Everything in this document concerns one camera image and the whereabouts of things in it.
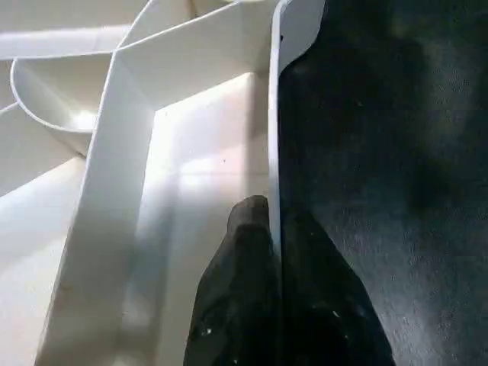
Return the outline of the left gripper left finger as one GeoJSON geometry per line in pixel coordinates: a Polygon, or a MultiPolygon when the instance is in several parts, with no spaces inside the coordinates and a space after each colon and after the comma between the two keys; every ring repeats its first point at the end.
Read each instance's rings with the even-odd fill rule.
{"type": "Polygon", "coordinates": [[[230,211],[226,234],[195,296],[186,365],[273,365],[278,279],[268,200],[254,195],[230,211]]]}

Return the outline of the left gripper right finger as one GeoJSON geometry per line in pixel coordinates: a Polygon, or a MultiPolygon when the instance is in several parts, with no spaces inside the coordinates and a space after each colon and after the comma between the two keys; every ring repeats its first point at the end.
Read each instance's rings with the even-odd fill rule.
{"type": "Polygon", "coordinates": [[[361,279],[315,217],[281,211],[286,365],[393,365],[393,350],[361,279]]]}

